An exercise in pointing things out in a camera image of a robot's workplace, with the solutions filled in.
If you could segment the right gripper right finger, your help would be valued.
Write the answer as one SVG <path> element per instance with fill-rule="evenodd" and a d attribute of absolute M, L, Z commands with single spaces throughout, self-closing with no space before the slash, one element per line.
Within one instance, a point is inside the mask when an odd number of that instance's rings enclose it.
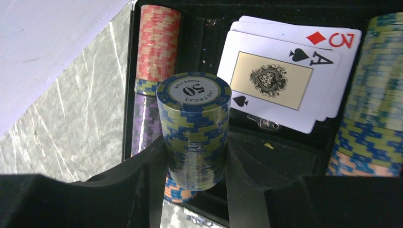
<path fill-rule="evenodd" d="M 302 176 L 267 185 L 271 170 L 229 140 L 226 187 L 232 228 L 400 228 L 401 177 Z"/>

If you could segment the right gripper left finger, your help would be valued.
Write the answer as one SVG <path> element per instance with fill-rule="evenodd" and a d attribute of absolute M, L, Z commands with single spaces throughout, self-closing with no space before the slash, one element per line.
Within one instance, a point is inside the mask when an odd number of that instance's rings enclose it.
<path fill-rule="evenodd" d="M 163 137 L 87 181 L 0 177 L 3 228 L 158 228 L 167 163 Z"/>

